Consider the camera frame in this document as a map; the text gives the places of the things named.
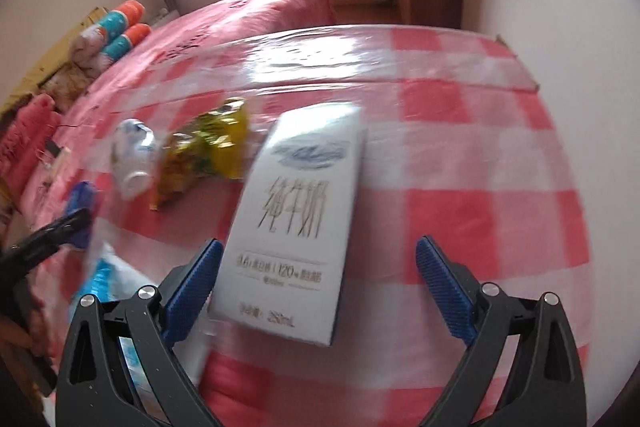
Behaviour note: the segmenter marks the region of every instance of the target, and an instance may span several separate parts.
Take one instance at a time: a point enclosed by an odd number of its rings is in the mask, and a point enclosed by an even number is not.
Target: orange cap
[[[129,26],[136,24],[145,12],[145,7],[136,0],[128,0],[114,8],[124,13]]]
[[[151,26],[148,24],[134,24],[124,32],[132,46],[140,44],[149,33],[151,33]]]

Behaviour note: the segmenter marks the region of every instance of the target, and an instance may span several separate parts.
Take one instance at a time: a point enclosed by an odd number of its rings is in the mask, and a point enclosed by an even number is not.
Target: cardboard box
[[[331,344],[361,153],[353,103],[281,115],[242,192],[213,315]]]

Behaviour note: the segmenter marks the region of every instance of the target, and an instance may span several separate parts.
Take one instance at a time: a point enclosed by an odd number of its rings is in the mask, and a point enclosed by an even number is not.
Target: metal screw
[[[95,302],[95,297],[91,294],[84,295],[80,299],[80,305],[82,308],[87,308],[87,306],[91,306]]]
[[[497,284],[487,282],[482,285],[482,293],[489,295],[490,297],[495,297],[500,293],[500,288],[498,288]]]
[[[556,304],[558,304],[558,302],[560,302],[559,297],[555,294],[555,293],[545,293],[545,302],[547,304],[551,304],[552,306],[555,306]]]
[[[145,301],[153,297],[155,294],[156,289],[153,286],[142,286],[142,288],[138,290],[138,297],[145,299]]]

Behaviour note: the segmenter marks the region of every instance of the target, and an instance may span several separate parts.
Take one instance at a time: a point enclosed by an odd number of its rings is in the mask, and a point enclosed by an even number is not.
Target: snack bag
[[[228,98],[169,135],[162,146],[152,210],[186,192],[197,178],[242,178],[247,131],[244,100]]]

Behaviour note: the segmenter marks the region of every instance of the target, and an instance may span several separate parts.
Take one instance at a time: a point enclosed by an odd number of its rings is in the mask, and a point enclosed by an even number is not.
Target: red checkered tablecloth
[[[111,190],[109,153],[124,118],[145,121],[162,138],[227,96],[247,99],[256,129],[292,108],[357,102],[367,138],[334,345],[222,323],[200,391],[225,424],[417,425],[464,349],[415,269],[425,233],[511,295],[558,293],[586,361],[590,253],[567,159],[525,68],[476,34],[315,28],[200,46],[152,64],[66,135],[74,161],[39,221],[60,211],[74,182],[94,182],[104,201],[89,255],[108,241],[158,281],[207,237],[224,241],[241,184],[205,179],[151,212],[149,194],[124,203]],[[62,252],[38,272],[58,350],[82,270],[82,259]],[[499,397],[513,352],[508,343],[483,413]]]

